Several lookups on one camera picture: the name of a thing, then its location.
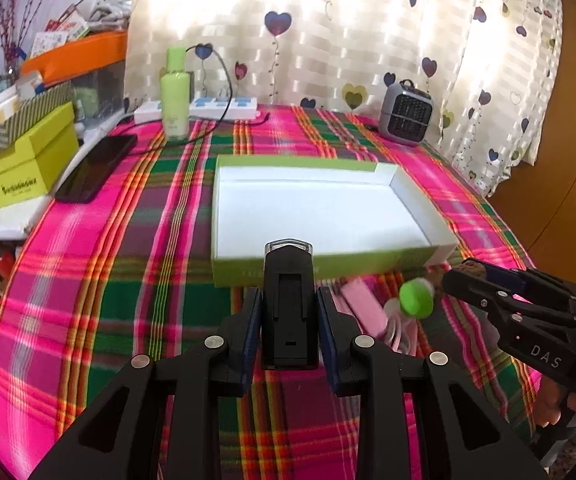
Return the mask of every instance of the yellow shoe box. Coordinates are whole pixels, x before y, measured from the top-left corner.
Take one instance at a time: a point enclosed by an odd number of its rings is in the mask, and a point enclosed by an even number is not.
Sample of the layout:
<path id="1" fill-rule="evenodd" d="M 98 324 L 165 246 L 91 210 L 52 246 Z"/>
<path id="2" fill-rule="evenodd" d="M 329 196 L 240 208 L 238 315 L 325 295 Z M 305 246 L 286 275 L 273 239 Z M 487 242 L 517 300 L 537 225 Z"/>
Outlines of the yellow shoe box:
<path id="1" fill-rule="evenodd" d="M 50 192 L 78 149 L 67 103 L 0 152 L 0 208 Z"/>

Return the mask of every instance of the green cap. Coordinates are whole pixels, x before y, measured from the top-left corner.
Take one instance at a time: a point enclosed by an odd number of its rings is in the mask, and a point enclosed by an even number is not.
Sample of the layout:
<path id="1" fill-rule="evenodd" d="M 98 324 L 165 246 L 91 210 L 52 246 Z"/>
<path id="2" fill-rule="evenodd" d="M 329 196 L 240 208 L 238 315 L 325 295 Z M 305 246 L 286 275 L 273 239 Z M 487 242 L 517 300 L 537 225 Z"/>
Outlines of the green cap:
<path id="1" fill-rule="evenodd" d="M 183 72 L 185 70 L 185 48 L 183 46 L 168 47 L 165 67 L 168 72 Z"/>
<path id="2" fill-rule="evenodd" d="M 424 319 L 433 313 L 434 287 L 423 278 L 405 282 L 399 288 L 399 302 L 405 314 Z"/>

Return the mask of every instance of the wooden wardrobe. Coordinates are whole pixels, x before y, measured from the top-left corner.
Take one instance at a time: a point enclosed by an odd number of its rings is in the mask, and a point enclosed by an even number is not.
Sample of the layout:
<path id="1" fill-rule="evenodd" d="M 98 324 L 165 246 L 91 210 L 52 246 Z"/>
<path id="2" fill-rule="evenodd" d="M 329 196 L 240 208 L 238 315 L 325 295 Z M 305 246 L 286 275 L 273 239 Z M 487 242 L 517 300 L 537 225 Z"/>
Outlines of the wooden wardrobe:
<path id="1" fill-rule="evenodd" d="M 576 282 L 576 0 L 563 0 L 559 70 L 534 166 L 521 163 L 490 203 L 534 264 Z"/>

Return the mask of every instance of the green bottle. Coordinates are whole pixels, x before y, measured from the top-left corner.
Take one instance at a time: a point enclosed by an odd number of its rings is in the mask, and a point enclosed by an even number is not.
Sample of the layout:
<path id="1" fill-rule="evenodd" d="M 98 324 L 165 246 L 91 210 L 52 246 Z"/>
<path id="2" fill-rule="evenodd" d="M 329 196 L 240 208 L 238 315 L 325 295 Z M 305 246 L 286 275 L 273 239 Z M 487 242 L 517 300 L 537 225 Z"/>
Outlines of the green bottle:
<path id="1" fill-rule="evenodd" d="M 167 50 L 167 73 L 161 78 L 161 112 L 165 137 L 188 137 L 190 121 L 190 75 L 185 72 L 185 48 Z"/>

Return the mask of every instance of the portable heater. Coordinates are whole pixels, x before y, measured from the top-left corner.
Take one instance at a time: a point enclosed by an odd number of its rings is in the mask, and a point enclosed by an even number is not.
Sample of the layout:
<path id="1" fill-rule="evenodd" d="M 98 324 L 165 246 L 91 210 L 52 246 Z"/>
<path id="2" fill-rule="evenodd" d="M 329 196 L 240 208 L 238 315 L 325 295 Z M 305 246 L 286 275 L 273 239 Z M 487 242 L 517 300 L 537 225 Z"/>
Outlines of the portable heater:
<path id="1" fill-rule="evenodd" d="M 433 114 L 433 99 L 410 79 L 388 87 L 379 116 L 379 134 L 415 146 L 423 140 Z"/>

